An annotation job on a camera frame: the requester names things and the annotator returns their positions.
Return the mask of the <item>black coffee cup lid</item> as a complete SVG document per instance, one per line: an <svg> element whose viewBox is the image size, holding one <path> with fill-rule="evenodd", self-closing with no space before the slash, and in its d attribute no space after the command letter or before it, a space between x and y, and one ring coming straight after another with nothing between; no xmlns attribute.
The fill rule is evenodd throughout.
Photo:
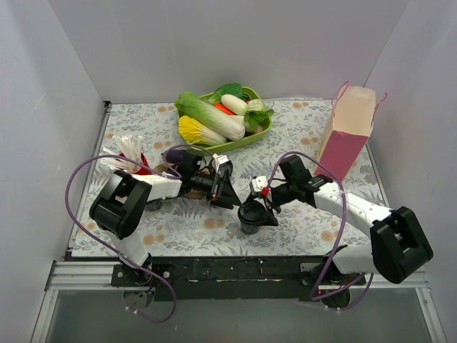
<svg viewBox="0 0 457 343"><path fill-rule="evenodd" d="M256 200L244 202L238 208L238 218L244 225L259 227L265 220L265 207Z"/></svg>

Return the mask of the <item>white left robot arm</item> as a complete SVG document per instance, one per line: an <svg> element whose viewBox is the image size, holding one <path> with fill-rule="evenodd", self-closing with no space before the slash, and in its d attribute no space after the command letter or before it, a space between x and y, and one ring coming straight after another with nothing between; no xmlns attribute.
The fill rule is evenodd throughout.
<svg viewBox="0 0 457 343"><path fill-rule="evenodd" d="M233 209L241 204L230 181L230 166L218 171L210 168L208 174L199 167L175 164L174 168L181 179L173 179L167 171L161 175L115 171L89 210L90 218L108 234L120 260L129 267L127 277L138 286L152 276L146 263L150 254L136 231L147 204L182 197L191 190L203 192L215 207Z"/></svg>

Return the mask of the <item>dark paper coffee cup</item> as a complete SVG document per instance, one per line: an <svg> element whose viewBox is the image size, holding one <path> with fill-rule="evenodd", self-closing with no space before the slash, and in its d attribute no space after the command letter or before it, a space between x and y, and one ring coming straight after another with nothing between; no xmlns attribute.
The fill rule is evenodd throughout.
<svg viewBox="0 0 457 343"><path fill-rule="evenodd" d="M246 235L256 234L258 232L258 230L259 230L259 228L254 225L249 225L249 224L241 225L241 231Z"/></svg>

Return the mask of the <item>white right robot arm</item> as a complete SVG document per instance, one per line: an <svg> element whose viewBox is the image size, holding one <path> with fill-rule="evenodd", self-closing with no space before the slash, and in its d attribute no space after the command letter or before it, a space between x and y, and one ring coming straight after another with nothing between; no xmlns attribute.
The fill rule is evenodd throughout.
<svg viewBox="0 0 457 343"><path fill-rule="evenodd" d="M253 225L276 226L281 206L300 201L350 224L368 239L359 247L339 245L320 265L304 272L307 283L339 284L350 274L380 274L399 284L433 258L433 250L415 213L408 207L390 209L342 190L328 174L311 175L295 154L279 164L283 183L276 187L265 176L251 180Z"/></svg>

